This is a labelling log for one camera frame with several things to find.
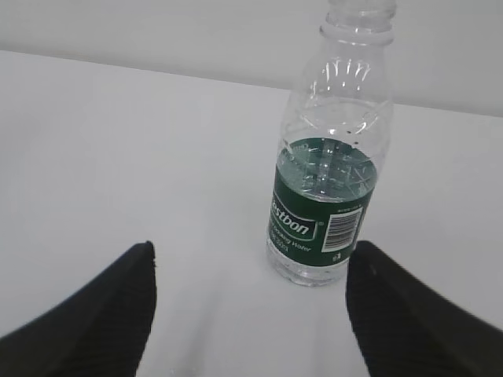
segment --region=water bottle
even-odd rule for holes
[[[330,0],[321,48],[281,124],[266,252],[294,283],[343,277],[383,167],[393,112],[384,47],[395,0]]]

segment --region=bottle label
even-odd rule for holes
[[[354,250],[372,190],[342,203],[309,199],[289,188],[276,168],[268,233],[291,260],[310,266],[337,265]]]

